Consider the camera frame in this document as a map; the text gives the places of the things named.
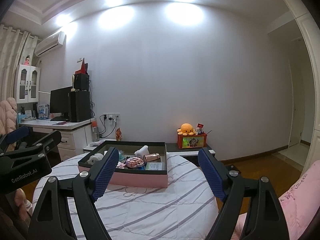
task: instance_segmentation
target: monitor screen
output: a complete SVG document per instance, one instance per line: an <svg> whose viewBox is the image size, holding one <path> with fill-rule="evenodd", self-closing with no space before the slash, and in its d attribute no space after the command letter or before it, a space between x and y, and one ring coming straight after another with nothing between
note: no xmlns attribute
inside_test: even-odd
<svg viewBox="0 0 320 240"><path fill-rule="evenodd" d="M69 112L68 93L71 92L72 87L60 88L51 91L50 95L50 113Z"/></svg>

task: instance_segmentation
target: box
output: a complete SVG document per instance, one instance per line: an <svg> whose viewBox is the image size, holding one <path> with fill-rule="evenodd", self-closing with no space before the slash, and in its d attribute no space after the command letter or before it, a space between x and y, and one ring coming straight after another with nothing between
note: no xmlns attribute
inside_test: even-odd
<svg viewBox="0 0 320 240"><path fill-rule="evenodd" d="M179 149L202 148L207 146L207 134L201 135L178 135Z"/></svg>
<svg viewBox="0 0 320 240"><path fill-rule="evenodd" d="M129 187L150 187L166 188L168 187L167 173L167 151L164 142L125 142L125 141L105 141L100 146L89 152L78 162L79 172L89 171L92 165L86 163L91 155L96 153L103 154L110 147L122 150L123 157L134 157L135 151L141 149L144 145L148 146L149 153L159 153L163 170L137 170L137 169L117 169L112 175L109 184L122 185Z"/></svg>

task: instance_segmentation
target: door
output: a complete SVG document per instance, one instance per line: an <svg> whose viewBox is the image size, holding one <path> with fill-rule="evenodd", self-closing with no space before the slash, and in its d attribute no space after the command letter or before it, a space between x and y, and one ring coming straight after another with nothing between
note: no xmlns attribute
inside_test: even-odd
<svg viewBox="0 0 320 240"><path fill-rule="evenodd" d="M40 79L40 68L30 66L29 87L28 87L29 103L35 103L39 101L39 79Z"/></svg>
<svg viewBox="0 0 320 240"><path fill-rule="evenodd" d="M300 142L304 124L304 92L301 71L290 63L293 92L293 113L289 147Z"/></svg>
<svg viewBox="0 0 320 240"><path fill-rule="evenodd" d="M30 66L26 66L26 65L19 66L17 88L16 88L17 104L28 102L29 70L30 70Z"/></svg>

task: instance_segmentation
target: blue textured pad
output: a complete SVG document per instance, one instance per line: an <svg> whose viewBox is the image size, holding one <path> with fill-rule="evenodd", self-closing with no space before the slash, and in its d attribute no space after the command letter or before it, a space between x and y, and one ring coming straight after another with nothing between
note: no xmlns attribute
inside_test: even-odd
<svg viewBox="0 0 320 240"><path fill-rule="evenodd" d="M29 128L26 126L22 126L8 133L5 140L7 144L13 144L16 141L21 140L23 137L27 136L28 134L29 134Z"/></svg>
<svg viewBox="0 0 320 240"><path fill-rule="evenodd" d="M212 193L215 197L218 197L222 202L224 202L227 198L227 195L223 190L222 178L203 149L199 150L198 162L205 178L208 181Z"/></svg>
<svg viewBox="0 0 320 240"><path fill-rule="evenodd" d="M94 181L95 187L91 197L95 202L105 193L109 181L111 180L111 177L117 167L118 161L119 151L117 149L114 149Z"/></svg>

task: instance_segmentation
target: white wall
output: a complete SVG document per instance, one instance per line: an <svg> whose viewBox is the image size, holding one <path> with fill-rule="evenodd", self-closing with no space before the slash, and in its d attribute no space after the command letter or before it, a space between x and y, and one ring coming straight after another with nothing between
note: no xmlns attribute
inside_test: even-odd
<svg viewBox="0 0 320 240"><path fill-rule="evenodd" d="M315 85L308 50L303 39L291 43L292 58L300 68L305 98L305 116L301 140L311 143L315 123Z"/></svg>
<svg viewBox="0 0 320 240"><path fill-rule="evenodd" d="M200 122L212 130L208 143L220 160L287 145L287 60L263 30L201 6L203 21L182 26L166 16L167 6L132 5L132 20L113 30L100 27L101 12L76 21L66 46L41 58L40 90L71 85L85 57L94 111L120 113L124 140L176 142L182 123Z"/></svg>

